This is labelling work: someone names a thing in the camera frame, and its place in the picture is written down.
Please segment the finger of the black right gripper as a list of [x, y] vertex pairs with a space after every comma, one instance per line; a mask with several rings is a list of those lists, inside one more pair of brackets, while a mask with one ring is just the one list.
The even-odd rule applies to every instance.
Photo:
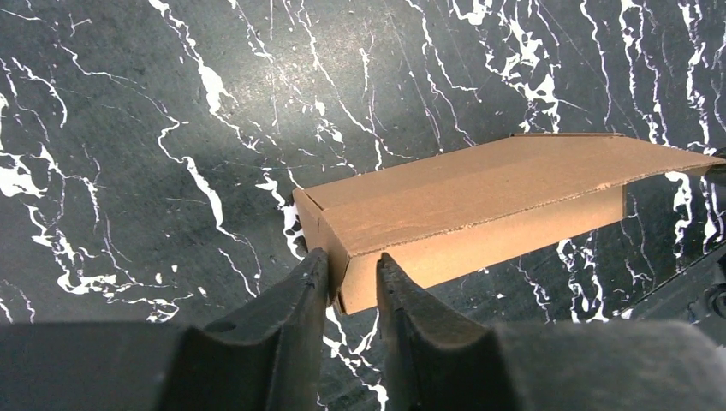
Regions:
[[[722, 147], [712, 153], [714, 158], [726, 159], [726, 148]], [[720, 188], [726, 187], [726, 165], [712, 165], [705, 173], [704, 178], [711, 184], [715, 184]]]

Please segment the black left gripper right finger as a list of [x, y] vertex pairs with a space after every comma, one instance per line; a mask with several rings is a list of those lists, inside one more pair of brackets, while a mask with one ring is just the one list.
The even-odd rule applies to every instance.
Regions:
[[383, 253], [376, 267], [392, 410], [722, 410], [717, 345], [676, 321], [482, 325]]

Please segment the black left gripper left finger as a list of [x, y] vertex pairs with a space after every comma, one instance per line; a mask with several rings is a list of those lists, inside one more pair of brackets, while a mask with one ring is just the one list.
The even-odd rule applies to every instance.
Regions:
[[314, 410], [328, 257], [311, 251], [243, 307], [193, 325], [1, 329], [4, 410]]

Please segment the brown cardboard box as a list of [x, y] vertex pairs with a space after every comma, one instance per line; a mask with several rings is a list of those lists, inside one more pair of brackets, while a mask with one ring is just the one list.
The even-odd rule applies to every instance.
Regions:
[[383, 253], [430, 288], [621, 221], [629, 183], [724, 163], [623, 134], [514, 134], [293, 198], [307, 246], [329, 255], [332, 303], [353, 314], [377, 303]]

